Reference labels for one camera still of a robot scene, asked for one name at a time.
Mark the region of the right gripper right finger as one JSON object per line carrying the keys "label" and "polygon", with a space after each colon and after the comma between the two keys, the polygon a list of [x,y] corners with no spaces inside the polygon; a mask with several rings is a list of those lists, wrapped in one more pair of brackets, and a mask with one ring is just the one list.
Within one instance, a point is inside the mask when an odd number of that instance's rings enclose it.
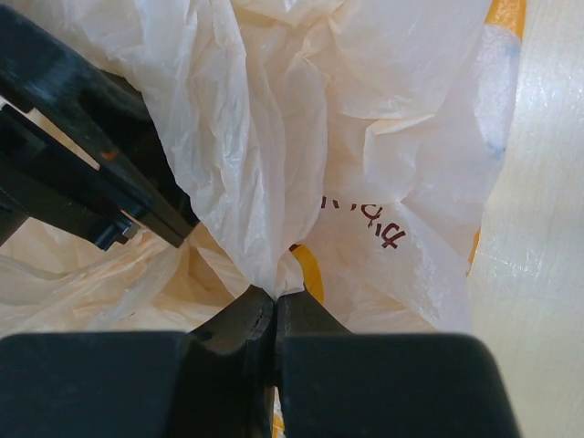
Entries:
{"label": "right gripper right finger", "polygon": [[351,334],[308,291],[285,295],[277,300],[276,326],[278,336]]}

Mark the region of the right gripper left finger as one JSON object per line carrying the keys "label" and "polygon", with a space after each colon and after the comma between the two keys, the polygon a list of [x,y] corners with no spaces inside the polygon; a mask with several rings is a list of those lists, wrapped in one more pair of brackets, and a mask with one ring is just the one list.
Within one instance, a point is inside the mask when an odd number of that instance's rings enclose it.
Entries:
{"label": "right gripper left finger", "polygon": [[274,300],[263,289],[250,287],[190,334],[213,353],[233,354],[271,340],[273,318]]}

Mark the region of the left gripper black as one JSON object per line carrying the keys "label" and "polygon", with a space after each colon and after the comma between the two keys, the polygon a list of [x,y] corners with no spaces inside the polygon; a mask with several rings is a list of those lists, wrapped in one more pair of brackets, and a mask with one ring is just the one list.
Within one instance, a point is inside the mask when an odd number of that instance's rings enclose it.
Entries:
{"label": "left gripper black", "polygon": [[[89,131],[77,98],[88,90],[116,105],[116,188],[26,117],[39,110],[76,142]],[[179,247],[199,223],[177,185],[151,116],[124,78],[95,68],[10,5],[1,6],[1,239],[28,218],[102,250],[125,244],[133,222]]]}

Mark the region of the translucent plastic bag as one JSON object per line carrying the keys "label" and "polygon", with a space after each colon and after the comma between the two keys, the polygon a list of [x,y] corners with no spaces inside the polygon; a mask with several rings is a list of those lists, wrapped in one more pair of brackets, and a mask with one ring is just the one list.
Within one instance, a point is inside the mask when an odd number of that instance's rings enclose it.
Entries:
{"label": "translucent plastic bag", "polygon": [[[199,223],[79,272],[1,261],[4,437],[516,437],[468,257],[512,108],[487,1],[4,1],[138,90]],[[116,188],[116,105],[76,142]],[[120,192],[110,198],[114,205]],[[191,331],[250,287],[272,339]],[[350,335],[278,336],[308,291]]]}

